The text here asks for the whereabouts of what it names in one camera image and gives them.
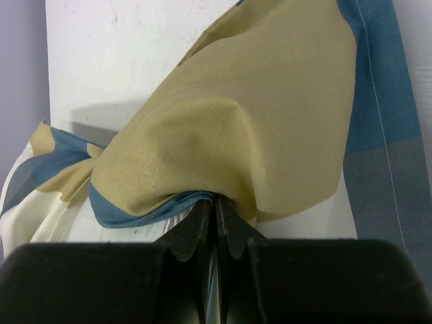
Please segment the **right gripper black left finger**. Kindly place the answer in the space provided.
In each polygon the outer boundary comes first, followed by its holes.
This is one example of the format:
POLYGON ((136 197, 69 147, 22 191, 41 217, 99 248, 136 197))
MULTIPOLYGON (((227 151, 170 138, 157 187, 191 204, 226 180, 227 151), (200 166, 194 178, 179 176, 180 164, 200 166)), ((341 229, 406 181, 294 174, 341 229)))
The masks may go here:
POLYGON ((205 323, 213 204, 197 203, 185 219, 157 240, 167 247, 154 323, 205 323))

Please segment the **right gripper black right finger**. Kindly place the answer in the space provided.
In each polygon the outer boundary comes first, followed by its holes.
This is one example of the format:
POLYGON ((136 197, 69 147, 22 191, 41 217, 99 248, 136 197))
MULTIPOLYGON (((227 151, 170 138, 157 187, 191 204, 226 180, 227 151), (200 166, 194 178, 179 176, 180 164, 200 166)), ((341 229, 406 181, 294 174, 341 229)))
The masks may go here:
POLYGON ((225 196, 217 197, 215 217, 221 322, 260 323, 248 242, 265 237, 239 216, 225 196))

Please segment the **checked blue beige pillowcase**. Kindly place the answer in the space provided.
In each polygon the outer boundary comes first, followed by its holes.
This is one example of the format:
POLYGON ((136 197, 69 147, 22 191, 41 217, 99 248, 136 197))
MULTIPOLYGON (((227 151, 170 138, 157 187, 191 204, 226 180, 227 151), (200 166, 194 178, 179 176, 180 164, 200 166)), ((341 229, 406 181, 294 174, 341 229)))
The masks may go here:
POLYGON ((41 123, 1 193, 2 323, 154 323, 167 247, 66 242, 215 203, 248 249, 260 323, 430 323, 431 187, 391 1, 239 1, 108 146, 41 123))

